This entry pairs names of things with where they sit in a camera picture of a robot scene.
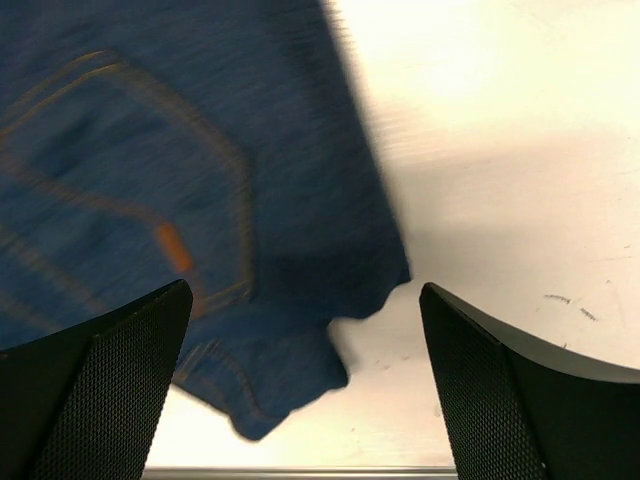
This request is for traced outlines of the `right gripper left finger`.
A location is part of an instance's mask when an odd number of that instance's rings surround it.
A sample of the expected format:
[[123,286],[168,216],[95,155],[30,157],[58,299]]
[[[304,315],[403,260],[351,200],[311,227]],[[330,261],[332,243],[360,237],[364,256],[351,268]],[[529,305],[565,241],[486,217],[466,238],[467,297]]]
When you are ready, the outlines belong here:
[[141,478],[192,301],[175,281],[2,351],[2,478]]

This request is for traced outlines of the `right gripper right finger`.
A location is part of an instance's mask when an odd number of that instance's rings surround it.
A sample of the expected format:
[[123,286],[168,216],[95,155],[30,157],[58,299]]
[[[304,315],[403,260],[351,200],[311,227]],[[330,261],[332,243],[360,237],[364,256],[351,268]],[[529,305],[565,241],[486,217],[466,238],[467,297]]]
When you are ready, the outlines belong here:
[[459,478],[638,479],[638,370],[549,343],[433,283],[419,304]]

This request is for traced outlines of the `dark blue denim jeans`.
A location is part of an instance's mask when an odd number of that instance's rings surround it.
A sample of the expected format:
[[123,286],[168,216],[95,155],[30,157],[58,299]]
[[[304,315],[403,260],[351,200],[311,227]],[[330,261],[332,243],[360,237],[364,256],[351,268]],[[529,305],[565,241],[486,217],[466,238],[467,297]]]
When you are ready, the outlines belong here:
[[257,441],[410,279],[317,1],[1,5],[1,344],[177,279],[173,381]]

